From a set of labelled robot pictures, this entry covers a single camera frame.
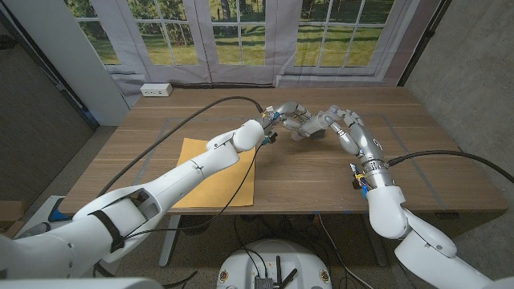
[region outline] black band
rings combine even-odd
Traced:
[[[116,228],[111,218],[106,213],[104,213],[104,211],[97,210],[90,214],[97,217],[100,220],[100,222],[104,224],[105,229],[107,229],[107,231],[111,234],[111,253],[125,246],[123,236],[120,235],[120,231],[118,230],[118,228]]]
[[[367,161],[363,162],[362,165],[364,166],[371,161],[381,161],[382,163],[384,163],[384,160],[381,160],[381,159],[371,159],[371,160],[367,160]]]

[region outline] window pane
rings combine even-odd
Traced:
[[[324,26],[300,26],[296,44],[295,65],[316,66],[320,56]]]
[[[168,39],[171,42],[175,64],[198,64],[190,26],[187,24],[166,23]]]
[[[187,20],[186,8],[182,0],[157,0],[163,19]]]
[[[333,0],[330,22],[355,23],[362,0]]]
[[[324,39],[323,55],[320,66],[342,67],[348,44],[352,38],[352,27],[329,27]]]
[[[128,0],[134,19],[159,19],[153,0]]]
[[[241,22],[264,22],[266,0],[239,0]]]
[[[89,0],[64,0],[75,18],[96,18],[95,10]]]
[[[329,0],[304,0],[300,21],[325,21]]]
[[[161,24],[138,23],[137,27],[143,37],[152,63],[156,65],[173,65],[168,43],[166,43],[164,34],[162,33]]]
[[[104,64],[120,64],[100,21],[79,22],[79,26]]]
[[[236,0],[209,0],[212,22],[237,22]]]
[[[359,23],[386,23],[394,0],[366,0]]]
[[[241,26],[243,65],[264,65],[264,26]]]
[[[213,30],[219,63],[241,65],[238,27],[214,26]]]
[[[358,28],[353,36],[345,66],[367,66],[377,46],[380,33],[382,28]]]

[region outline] table leg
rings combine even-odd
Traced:
[[[178,227],[178,223],[180,222],[180,216],[174,215],[169,217],[168,229],[173,229]],[[164,238],[164,244],[162,244],[161,257],[159,258],[159,266],[166,267],[168,266],[169,257],[173,252],[174,244],[175,244],[175,236],[177,235],[176,230],[170,230],[166,232],[166,236]]]
[[[382,243],[382,237],[373,230],[371,223],[369,222],[369,215],[362,214],[362,221],[364,222],[364,227],[366,228],[366,232],[369,236],[369,242],[371,242],[371,247],[373,248],[373,252],[375,253],[375,258],[377,260],[377,265],[380,267],[387,267],[389,262],[387,261],[386,250],[384,249],[384,244]]]

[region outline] black strap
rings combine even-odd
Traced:
[[[111,218],[106,213],[104,213],[104,211],[97,210],[90,214],[97,217],[100,220],[100,222],[104,224],[105,229],[107,229],[107,231],[111,234],[111,253],[125,246],[125,240],[123,239],[123,236],[120,235],[120,231],[118,230],[118,228],[116,228]]]

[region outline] yellow paper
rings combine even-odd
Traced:
[[[192,140],[185,138],[177,165],[180,165],[197,155],[207,151],[206,140]],[[194,188],[174,208],[202,208],[224,207],[238,189],[244,175],[247,173],[255,154],[251,151],[240,153],[239,161],[231,167],[208,177],[199,186]],[[255,166],[252,165],[247,179],[239,192],[235,195],[230,206],[251,206],[254,204]]]

